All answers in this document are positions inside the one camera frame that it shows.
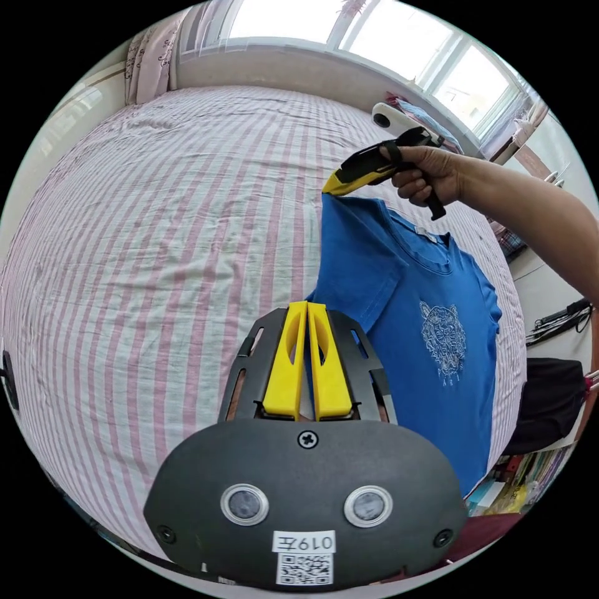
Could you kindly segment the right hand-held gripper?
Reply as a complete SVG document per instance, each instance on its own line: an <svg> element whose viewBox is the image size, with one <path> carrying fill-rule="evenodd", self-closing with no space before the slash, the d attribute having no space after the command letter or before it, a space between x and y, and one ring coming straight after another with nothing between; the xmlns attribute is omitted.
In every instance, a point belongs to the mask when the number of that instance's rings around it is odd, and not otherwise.
<svg viewBox="0 0 599 599"><path fill-rule="evenodd" d="M443 143L443 137L434 136L423 126L411 128L395 139L352 154L338 167L338 173L331 174L321 192L343 197L363 187L380 185L396 173L416 167L403 157L402 147L441 148Z"/></svg>

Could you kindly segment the person's right hand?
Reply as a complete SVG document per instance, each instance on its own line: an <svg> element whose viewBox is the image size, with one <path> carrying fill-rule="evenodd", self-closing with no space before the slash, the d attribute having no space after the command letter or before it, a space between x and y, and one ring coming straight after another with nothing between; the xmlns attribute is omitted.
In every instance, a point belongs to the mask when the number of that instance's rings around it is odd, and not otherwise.
<svg viewBox="0 0 599 599"><path fill-rule="evenodd" d="M404 161L412 166L391 177L399 197L423 207L432 194L443 205L458 201L463 191L462 167L466 156L432 147L398 147Z"/></svg>

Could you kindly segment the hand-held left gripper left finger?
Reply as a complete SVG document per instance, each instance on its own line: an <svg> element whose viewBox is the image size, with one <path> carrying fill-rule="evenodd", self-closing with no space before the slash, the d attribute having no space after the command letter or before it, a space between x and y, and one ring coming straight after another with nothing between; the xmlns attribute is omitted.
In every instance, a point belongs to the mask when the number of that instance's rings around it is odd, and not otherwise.
<svg viewBox="0 0 599 599"><path fill-rule="evenodd" d="M262 406L266 415L300 419L308 303L290 303L273 359Z"/></svg>

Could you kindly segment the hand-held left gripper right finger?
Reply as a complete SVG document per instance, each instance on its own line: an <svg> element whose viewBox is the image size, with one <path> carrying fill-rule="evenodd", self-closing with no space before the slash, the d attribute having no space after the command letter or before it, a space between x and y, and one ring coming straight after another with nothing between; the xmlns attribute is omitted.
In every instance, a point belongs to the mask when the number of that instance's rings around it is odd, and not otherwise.
<svg viewBox="0 0 599 599"><path fill-rule="evenodd" d="M315 418L343 419L351 413L351 396L328 312L318 303L307 309Z"/></svg>

